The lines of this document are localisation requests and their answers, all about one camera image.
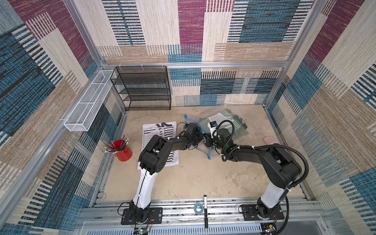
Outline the pens in red cup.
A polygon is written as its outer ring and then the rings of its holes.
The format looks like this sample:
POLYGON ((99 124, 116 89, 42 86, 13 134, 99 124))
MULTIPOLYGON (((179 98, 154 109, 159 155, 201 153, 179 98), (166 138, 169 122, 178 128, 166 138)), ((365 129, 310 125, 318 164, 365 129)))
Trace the pens in red cup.
POLYGON ((120 144, 118 146, 113 141, 111 141, 111 144, 105 142, 103 145, 104 147, 103 153, 112 153, 112 154, 120 153, 126 149, 128 144, 129 144, 129 139, 125 138, 125 136, 123 135, 122 139, 120 140, 120 144))

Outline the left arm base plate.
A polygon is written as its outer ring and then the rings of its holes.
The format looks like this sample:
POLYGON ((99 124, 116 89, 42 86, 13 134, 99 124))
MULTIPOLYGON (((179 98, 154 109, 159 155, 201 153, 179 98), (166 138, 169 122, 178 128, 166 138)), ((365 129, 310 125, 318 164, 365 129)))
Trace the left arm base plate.
POLYGON ((124 209, 121 217, 121 225, 147 225, 147 224, 161 224, 163 216, 163 208, 145 208, 140 210, 124 209))

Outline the clear vacuum bag blue zip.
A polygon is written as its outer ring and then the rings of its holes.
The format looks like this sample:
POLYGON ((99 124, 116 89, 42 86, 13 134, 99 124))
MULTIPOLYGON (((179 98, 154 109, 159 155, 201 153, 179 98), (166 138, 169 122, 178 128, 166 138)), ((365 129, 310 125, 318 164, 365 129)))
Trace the clear vacuum bag blue zip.
MULTIPOLYGON (((229 129, 229 131, 233 131, 233 132, 235 131, 234 124, 230 120, 224 120, 224 121, 222 121, 220 124, 217 125, 217 128, 216 128, 215 131, 218 131, 221 128, 227 128, 227 129, 229 129)), ((180 133, 180 135, 183 136, 184 132, 185 132, 185 130, 182 131, 180 133)), ((222 151, 222 150, 220 150, 220 149, 218 149, 216 147, 211 147, 211 148, 208 148, 208 149, 215 149, 217 151, 217 154, 219 154, 221 156, 221 159, 222 159, 223 162, 226 162, 226 161, 239 162, 240 161, 240 155, 242 154, 242 152, 240 151, 241 150, 241 146, 236 145, 236 144, 235 144, 235 146, 230 151, 222 151)))

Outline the blue tape roll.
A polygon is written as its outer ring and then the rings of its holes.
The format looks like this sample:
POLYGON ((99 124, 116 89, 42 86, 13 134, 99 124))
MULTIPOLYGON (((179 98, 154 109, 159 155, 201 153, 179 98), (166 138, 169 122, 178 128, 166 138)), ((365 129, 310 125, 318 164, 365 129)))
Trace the blue tape roll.
POLYGON ((196 215, 202 215, 204 213, 204 206, 201 203, 195 203, 193 210, 196 215))

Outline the black white striped shirt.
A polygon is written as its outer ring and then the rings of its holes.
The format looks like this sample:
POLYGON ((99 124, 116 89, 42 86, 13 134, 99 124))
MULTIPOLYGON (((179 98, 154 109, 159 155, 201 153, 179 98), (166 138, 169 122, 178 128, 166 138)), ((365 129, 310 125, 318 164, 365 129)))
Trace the black white striped shirt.
MULTIPOLYGON (((176 136, 177 122, 160 122, 154 124, 143 124, 142 130, 142 150, 149 143, 154 135, 163 138, 172 138, 176 136)), ((169 154, 165 167, 172 167, 179 165, 179 152, 173 151, 169 154)))

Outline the red cup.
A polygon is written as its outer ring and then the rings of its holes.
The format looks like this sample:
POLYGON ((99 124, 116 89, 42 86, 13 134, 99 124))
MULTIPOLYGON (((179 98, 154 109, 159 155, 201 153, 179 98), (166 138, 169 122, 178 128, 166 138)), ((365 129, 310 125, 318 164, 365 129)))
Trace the red cup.
MULTIPOLYGON (((116 140, 114 142, 117 146, 120 144, 120 140, 116 140)), ((114 154, 117 159, 121 162, 126 162, 131 159, 133 152, 129 146, 126 147, 126 149, 120 153, 115 153, 114 154)))

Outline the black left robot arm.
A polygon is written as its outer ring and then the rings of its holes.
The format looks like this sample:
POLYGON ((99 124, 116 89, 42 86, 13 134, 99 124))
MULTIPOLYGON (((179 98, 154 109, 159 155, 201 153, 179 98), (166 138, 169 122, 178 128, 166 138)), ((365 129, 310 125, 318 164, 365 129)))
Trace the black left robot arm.
POLYGON ((203 140, 201 128, 189 123, 186 129, 173 138, 154 135, 140 154, 141 177, 136 195, 129 204, 131 214, 138 223, 149 217, 151 194, 158 173, 165 167, 168 156, 173 151, 183 151, 197 146, 203 140))

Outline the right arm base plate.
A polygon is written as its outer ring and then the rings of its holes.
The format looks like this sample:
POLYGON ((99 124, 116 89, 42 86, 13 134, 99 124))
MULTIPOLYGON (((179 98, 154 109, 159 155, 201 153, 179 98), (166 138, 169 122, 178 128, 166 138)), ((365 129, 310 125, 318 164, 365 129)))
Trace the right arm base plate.
POLYGON ((243 204, 238 208, 245 221, 284 220, 285 215, 280 205, 268 208, 258 204, 243 204))

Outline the green patterned garment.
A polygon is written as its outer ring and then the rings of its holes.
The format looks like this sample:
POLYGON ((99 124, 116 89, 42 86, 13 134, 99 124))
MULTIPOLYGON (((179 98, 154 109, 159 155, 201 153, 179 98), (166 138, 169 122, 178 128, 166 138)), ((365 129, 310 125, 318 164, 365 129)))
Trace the green patterned garment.
POLYGON ((230 120, 233 122, 234 127, 235 127, 234 136, 233 136, 234 140, 248 134, 248 132, 246 131, 248 126, 243 121, 243 119, 239 115, 234 114, 228 109, 225 109, 224 111, 221 111, 220 113, 212 115, 208 118, 201 118, 199 120, 199 125, 205 133, 209 134, 210 122, 216 121, 217 124, 220 124, 224 120, 230 120))

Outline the black mesh shelf rack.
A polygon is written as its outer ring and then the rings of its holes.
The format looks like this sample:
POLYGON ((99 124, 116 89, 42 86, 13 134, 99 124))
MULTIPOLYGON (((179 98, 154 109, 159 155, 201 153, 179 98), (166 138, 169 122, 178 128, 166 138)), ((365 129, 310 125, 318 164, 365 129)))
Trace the black mesh shelf rack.
POLYGON ((166 66, 117 66, 111 82, 126 111, 171 109, 171 88, 166 66))

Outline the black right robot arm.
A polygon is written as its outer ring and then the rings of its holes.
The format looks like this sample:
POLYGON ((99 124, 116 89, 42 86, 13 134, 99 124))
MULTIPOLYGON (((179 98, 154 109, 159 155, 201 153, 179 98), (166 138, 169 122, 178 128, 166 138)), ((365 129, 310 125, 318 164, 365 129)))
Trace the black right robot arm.
POLYGON ((271 144, 263 146, 236 145, 228 129, 203 134, 208 147, 220 149, 224 162, 251 162, 261 164, 269 184, 255 207, 260 219, 269 219, 289 190, 305 180, 309 173, 306 158, 288 146, 271 144))

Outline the black marker pen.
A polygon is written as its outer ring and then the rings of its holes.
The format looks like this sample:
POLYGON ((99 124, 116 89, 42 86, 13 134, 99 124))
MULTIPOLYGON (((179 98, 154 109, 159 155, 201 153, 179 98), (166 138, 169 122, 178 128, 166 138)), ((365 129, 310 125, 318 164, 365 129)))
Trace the black marker pen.
POLYGON ((207 196, 204 195, 203 199, 204 199, 204 225, 205 225, 205 229, 207 229, 209 227, 207 196))

